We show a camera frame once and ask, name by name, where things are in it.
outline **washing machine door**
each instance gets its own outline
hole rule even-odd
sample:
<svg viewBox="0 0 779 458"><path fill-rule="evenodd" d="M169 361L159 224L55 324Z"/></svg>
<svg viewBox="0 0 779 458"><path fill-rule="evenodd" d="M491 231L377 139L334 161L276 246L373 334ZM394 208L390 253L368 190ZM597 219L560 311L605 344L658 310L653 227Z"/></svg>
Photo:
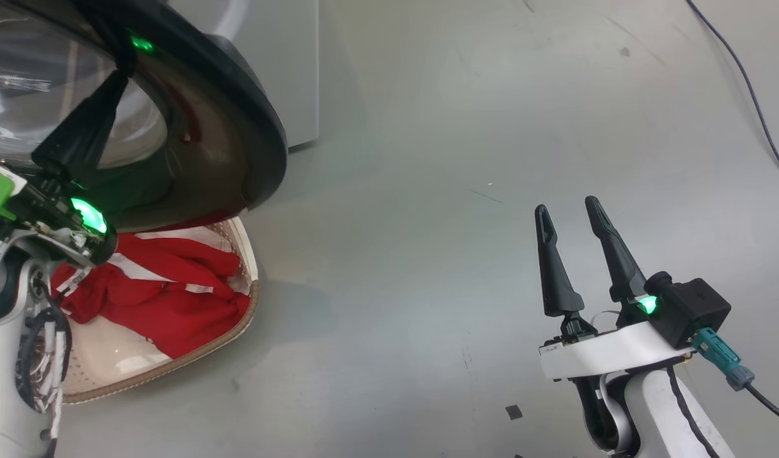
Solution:
<svg viewBox="0 0 779 458"><path fill-rule="evenodd" d="M287 143L254 72L156 0L0 0L0 163L41 173L32 151L115 69L93 17L127 30L137 65L73 197L141 232L215 223L275 192Z"/></svg>

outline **beige basket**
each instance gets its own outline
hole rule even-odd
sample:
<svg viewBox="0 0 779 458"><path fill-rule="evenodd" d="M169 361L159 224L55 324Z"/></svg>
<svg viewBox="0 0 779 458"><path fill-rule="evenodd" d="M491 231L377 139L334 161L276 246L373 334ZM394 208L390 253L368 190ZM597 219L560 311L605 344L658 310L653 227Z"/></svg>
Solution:
<svg viewBox="0 0 779 458"><path fill-rule="evenodd" d="M64 403L86 403L142 385L197 361L233 341L249 327L259 303L259 281L245 228L239 218L209 228L231 241L234 253L242 260L240 269L251 282L251 301L243 319L223 336L177 359L167 357L139 334L107 319L96 318L88 324L71 321L72 351L64 380Z"/></svg>

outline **red clothing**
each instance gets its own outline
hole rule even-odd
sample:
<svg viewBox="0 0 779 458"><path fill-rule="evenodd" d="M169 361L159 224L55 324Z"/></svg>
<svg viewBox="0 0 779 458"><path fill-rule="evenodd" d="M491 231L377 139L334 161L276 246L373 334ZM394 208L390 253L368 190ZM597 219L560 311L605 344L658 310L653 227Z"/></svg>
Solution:
<svg viewBox="0 0 779 458"><path fill-rule="evenodd" d="M122 234L110 263L93 269L60 305L77 323L104 316L176 359L242 319L249 297L227 283L238 268L235 253L194 240ZM61 266L53 275L54 289L75 273Z"/></svg>

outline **black cable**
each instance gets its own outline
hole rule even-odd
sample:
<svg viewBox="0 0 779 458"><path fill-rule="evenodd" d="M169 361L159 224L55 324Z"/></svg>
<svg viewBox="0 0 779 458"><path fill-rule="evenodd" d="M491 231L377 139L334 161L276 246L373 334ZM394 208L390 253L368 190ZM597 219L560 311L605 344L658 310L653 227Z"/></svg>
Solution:
<svg viewBox="0 0 779 458"><path fill-rule="evenodd" d="M700 441L704 447L706 447L706 453L708 453L711 458L720 458L720 456L717 455L717 452L715 452L714 447L712 447L712 444L709 443L709 441L706 439L706 436L703 435L700 427L697 426L697 422L694 421L692 412L689 411L689 406L686 405L686 399L683 397L683 393L680 391L680 386L677 385L677 376L675 376L675 368L673 364L669 364L668 367L666 367L666 373L669 374L669 384L672 385L672 393L674 393L675 398L677 398L677 406L679 406L680 412L683 413L683 417L686 418L686 421L689 421L689 428L691 428L692 433L694 433L694 437L697 437L697 440Z"/></svg>
<svg viewBox="0 0 779 458"><path fill-rule="evenodd" d="M754 102L754 108L756 108L756 114L759 115L759 122L762 123L762 130L765 131L765 138L768 139L768 144L771 145L771 151L773 151L773 156L776 157L776 162L779 162L779 151L776 150L776 146L773 144L773 139L771 139L771 133L768 131L768 124L765 122L765 117L762 116L762 108L759 107L759 101L756 99L756 93L754 92L754 88L750 84L750 80L748 79L748 73L745 71L745 67L743 67L743 64L740 62L740 59L737 57L736 54L734 54L734 50L731 49L731 46L726 41L725 38L723 38L723 35L720 35L720 32L717 32L717 29L712 26L712 23L707 20L706 17L704 17L703 13L700 12L700 10L697 8L697 6L694 5L692 0L686 0L686 3L689 3L689 6L691 6L692 11L694 11L694 14L697 14L698 17L700 17L700 20L703 21L706 26L714 32L715 37L717 37L721 43L723 43L723 46L726 47L729 54L731 54L731 57L733 60L737 63L737 66L740 69L740 72L743 73L743 78L746 81L746 86L748 86L748 92L750 92L750 98Z"/></svg>
<svg viewBox="0 0 779 458"><path fill-rule="evenodd" d="M747 391L750 394L753 395L753 397L757 398L757 400L759 402L761 402L762 405L766 406L766 408L768 408L768 410L770 410L771 412L775 413L776 416L779 417L779 408L777 406L773 405L773 403L771 401L768 401L768 398L764 397L762 395L762 393L759 393L759 391L756 391L756 388L753 388L753 386L750 385L750 382L746 383L743 386L744 386L745 389L747 389Z"/></svg>

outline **red and white garment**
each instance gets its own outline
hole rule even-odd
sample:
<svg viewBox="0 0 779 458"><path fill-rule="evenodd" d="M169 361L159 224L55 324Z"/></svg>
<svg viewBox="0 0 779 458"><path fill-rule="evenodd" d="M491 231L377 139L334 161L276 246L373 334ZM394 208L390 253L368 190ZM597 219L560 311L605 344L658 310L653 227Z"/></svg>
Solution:
<svg viewBox="0 0 779 458"><path fill-rule="evenodd" d="M220 337L242 319L250 284L231 244L206 227L121 234L104 266L75 285L76 268L53 275L70 319L86 324L102 316L146 337L172 359Z"/></svg>

